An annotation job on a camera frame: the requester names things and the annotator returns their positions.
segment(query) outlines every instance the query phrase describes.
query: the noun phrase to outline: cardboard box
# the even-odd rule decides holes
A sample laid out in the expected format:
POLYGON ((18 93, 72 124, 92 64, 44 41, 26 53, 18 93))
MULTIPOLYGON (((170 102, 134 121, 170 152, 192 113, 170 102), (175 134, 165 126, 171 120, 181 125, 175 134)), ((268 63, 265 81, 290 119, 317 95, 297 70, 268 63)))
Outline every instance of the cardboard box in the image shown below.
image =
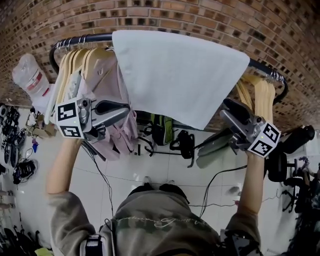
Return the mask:
POLYGON ((49 138, 51 136, 56 136, 57 130, 55 129, 55 125, 53 123, 45 124, 42 128, 39 127, 39 124, 45 123, 45 117, 43 114, 39 114, 37 116, 35 126, 27 125, 28 119, 29 116, 25 122, 25 127, 31 134, 38 135, 40 138, 49 138))

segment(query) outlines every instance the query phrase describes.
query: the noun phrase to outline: gray cloth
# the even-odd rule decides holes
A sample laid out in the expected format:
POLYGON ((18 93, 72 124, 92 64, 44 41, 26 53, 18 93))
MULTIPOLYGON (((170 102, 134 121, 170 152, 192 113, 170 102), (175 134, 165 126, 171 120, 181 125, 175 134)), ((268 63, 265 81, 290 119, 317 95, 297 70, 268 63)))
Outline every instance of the gray cloth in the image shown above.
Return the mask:
MULTIPOLYGON (((81 242, 95 234, 81 201, 64 192, 50 195, 48 205, 52 247, 59 255, 80 255, 81 242)), ((118 256, 155 256, 178 249, 185 254, 208 255, 220 242, 217 232, 191 212, 185 198, 160 190, 130 195, 111 221, 118 256)), ((227 228, 245 231, 260 242, 256 215, 236 213, 227 228)), ((112 255, 110 229, 104 225, 99 234, 107 241, 107 254, 112 255)))

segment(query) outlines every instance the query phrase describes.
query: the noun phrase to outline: sneaker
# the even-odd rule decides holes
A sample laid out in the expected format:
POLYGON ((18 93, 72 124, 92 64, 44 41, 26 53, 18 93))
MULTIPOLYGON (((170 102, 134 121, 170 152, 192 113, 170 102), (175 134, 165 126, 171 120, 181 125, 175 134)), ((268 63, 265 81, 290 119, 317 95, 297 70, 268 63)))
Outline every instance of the sneaker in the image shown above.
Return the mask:
POLYGON ((172 180, 169 180, 169 181, 167 182, 167 184, 169 184, 169 185, 175 185, 176 183, 175 183, 175 181, 172 179, 172 180))
POLYGON ((149 183, 150 185, 152 184, 151 178, 149 176, 145 176, 143 178, 142 184, 144 185, 146 183, 149 183))

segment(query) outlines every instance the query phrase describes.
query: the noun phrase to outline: pink garment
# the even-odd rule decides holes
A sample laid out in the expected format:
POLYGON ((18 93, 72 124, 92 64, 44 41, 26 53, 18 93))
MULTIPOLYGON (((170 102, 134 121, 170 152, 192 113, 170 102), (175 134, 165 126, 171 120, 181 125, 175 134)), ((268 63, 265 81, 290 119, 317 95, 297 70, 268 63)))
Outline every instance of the pink garment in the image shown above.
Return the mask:
MULTIPOLYGON (((125 100, 130 104, 127 88, 115 55, 107 60, 97 60, 93 73, 95 72, 100 74, 101 79, 97 77, 92 79, 94 81, 82 79, 77 94, 78 99, 83 97, 95 99, 105 95, 125 100)), ((106 128, 105 139, 91 143, 91 145, 110 161, 119 159, 120 154, 129 155, 134 150, 132 139, 138 137, 136 118, 136 112, 131 110, 126 118, 106 128)))

